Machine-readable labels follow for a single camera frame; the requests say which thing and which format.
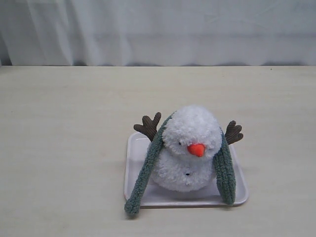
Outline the white plush snowman toy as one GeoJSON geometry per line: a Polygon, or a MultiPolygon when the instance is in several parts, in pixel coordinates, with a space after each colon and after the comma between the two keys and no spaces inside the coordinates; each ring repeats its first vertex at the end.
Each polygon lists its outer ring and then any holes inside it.
{"type": "Polygon", "coordinates": [[[162,149],[150,179],[157,185],[177,192],[197,191],[215,178],[213,158],[224,143],[243,138],[235,120],[223,132],[215,116],[198,105],[176,110],[162,131],[162,149]]]}

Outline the green fluffy scarf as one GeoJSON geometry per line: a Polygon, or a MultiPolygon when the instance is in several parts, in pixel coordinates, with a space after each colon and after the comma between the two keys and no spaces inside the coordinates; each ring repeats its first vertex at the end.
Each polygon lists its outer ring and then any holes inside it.
{"type": "MultiPolygon", "coordinates": [[[[144,116],[141,124],[134,125],[134,129],[145,135],[150,144],[131,196],[124,204],[124,210],[129,216],[136,216],[139,213],[142,197],[158,159],[158,153],[162,149],[163,127],[171,118],[171,115],[164,121],[161,121],[160,113],[156,113],[153,118],[144,116]]],[[[236,177],[229,145],[231,144],[224,143],[212,162],[215,168],[216,187],[223,203],[226,205],[232,205],[236,198],[236,177]]]]}

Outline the white plastic tray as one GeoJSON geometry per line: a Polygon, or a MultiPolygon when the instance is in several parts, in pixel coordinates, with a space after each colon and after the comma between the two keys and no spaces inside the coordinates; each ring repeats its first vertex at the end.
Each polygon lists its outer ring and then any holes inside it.
{"type": "MultiPolygon", "coordinates": [[[[131,134],[127,140],[126,165],[124,174],[124,198],[129,199],[134,188],[136,179],[143,166],[148,146],[149,139],[139,133],[131,134]]],[[[229,145],[233,160],[233,168],[236,177],[236,198],[233,206],[244,204],[249,198],[249,190],[245,181],[245,177],[237,158],[234,144],[229,145]]],[[[188,193],[180,193],[169,191],[160,187],[149,180],[144,195],[141,200],[142,208],[168,208],[168,207],[202,207],[225,206],[219,191],[216,187],[214,179],[208,186],[188,193]]]]}

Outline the white backdrop curtain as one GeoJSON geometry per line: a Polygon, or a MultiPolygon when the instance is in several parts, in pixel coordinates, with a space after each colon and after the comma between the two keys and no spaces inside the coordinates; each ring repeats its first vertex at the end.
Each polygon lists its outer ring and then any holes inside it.
{"type": "Polygon", "coordinates": [[[315,65],[313,0],[3,0],[13,66],[315,65]]]}

